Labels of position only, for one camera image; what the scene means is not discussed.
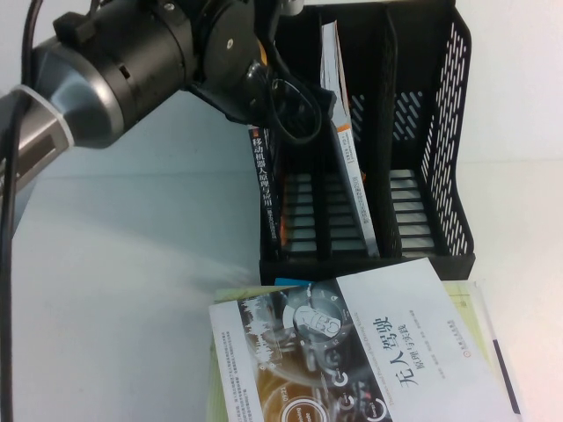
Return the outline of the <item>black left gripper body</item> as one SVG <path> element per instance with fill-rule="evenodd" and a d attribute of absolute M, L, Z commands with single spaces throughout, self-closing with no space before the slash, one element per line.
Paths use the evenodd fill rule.
<path fill-rule="evenodd" d="M 190 1 L 188 11 L 198 55 L 188 90 L 230 121 L 267 124 L 267 50 L 281 3 Z"/>

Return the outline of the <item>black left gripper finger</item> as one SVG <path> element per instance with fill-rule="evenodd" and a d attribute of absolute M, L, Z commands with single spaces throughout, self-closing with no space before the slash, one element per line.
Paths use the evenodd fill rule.
<path fill-rule="evenodd" d="M 303 116 L 306 122 L 317 120 L 329 121 L 333 117 L 333 108 L 336 95 L 331 90 L 326 90 L 317 85 L 304 87 Z"/>

